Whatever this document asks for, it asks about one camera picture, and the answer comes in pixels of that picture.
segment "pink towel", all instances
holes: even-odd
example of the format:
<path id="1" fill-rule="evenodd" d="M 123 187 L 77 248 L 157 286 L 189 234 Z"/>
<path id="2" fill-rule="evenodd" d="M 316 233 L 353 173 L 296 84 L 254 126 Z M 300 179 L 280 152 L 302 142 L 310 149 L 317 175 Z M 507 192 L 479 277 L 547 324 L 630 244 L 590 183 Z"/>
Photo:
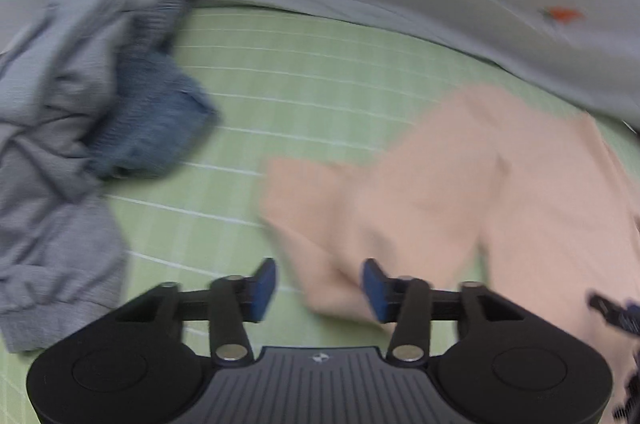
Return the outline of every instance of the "pink towel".
<path id="1" fill-rule="evenodd" d="M 496 292 L 607 359 L 618 404 L 640 343 L 586 295 L 640 300 L 639 199 L 589 115 L 556 118 L 483 85 L 366 168 L 273 160 L 262 215 L 309 308 L 346 318 L 372 318 L 358 287 L 367 258 L 450 288 L 480 247 Z"/>

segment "clothing pile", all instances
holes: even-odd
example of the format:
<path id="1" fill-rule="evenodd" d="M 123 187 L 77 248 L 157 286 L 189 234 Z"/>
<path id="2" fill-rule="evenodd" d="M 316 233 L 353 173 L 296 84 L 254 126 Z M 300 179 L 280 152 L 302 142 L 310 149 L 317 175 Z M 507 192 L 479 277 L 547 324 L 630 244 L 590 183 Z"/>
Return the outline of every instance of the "clothing pile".
<path id="1" fill-rule="evenodd" d="M 640 299 L 640 195 L 588 114 L 463 88 L 371 166 L 273 160 L 261 209 L 307 305 L 344 318 L 373 319 L 367 258 L 452 288 L 479 248 L 492 289 L 595 347 L 623 400 L 638 342 L 586 297 Z"/>
<path id="2" fill-rule="evenodd" d="M 0 60 L 0 331 L 49 346 L 118 305 L 99 179 L 159 176 L 217 115 L 167 54 L 184 0 L 54 0 Z"/>

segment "metal screw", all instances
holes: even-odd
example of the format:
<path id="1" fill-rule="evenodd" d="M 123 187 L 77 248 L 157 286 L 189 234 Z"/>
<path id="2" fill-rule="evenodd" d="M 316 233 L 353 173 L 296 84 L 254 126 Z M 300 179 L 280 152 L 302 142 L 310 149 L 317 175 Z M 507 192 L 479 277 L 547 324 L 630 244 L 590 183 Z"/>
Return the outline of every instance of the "metal screw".
<path id="1" fill-rule="evenodd" d="M 223 344 L 216 350 L 216 355 L 222 360 L 240 360 L 248 353 L 242 344 L 235 343 Z"/>
<path id="2" fill-rule="evenodd" d="M 606 316 L 607 314 L 609 314 L 609 307 L 607 307 L 607 304 L 603 300 L 601 299 L 598 300 L 598 306 L 603 316 Z"/>
<path id="3" fill-rule="evenodd" d="M 414 344 L 401 344 L 391 352 L 393 356 L 404 362 L 414 362 L 424 357 L 424 350 Z"/>

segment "blue knit fabric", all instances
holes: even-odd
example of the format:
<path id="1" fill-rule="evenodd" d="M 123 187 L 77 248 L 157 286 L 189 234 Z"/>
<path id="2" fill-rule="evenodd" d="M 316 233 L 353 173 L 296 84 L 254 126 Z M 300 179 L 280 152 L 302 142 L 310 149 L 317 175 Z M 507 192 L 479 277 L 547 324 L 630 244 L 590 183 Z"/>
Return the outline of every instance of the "blue knit fabric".
<path id="1" fill-rule="evenodd" d="M 163 175 L 218 121 L 198 83 L 164 53 L 187 7 L 162 0 L 136 14 L 116 65 L 117 101 L 85 140 L 96 176 Z"/>

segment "cuff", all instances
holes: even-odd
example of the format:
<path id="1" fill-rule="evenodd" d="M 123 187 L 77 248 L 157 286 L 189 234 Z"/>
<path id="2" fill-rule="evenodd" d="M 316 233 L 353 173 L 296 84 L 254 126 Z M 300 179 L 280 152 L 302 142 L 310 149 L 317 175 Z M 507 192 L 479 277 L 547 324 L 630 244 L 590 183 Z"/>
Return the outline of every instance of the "cuff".
<path id="1" fill-rule="evenodd" d="M 0 314 L 0 332 L 9 352 L 47 348 L 110 310 L 89 301 L 57 301 Z"/>

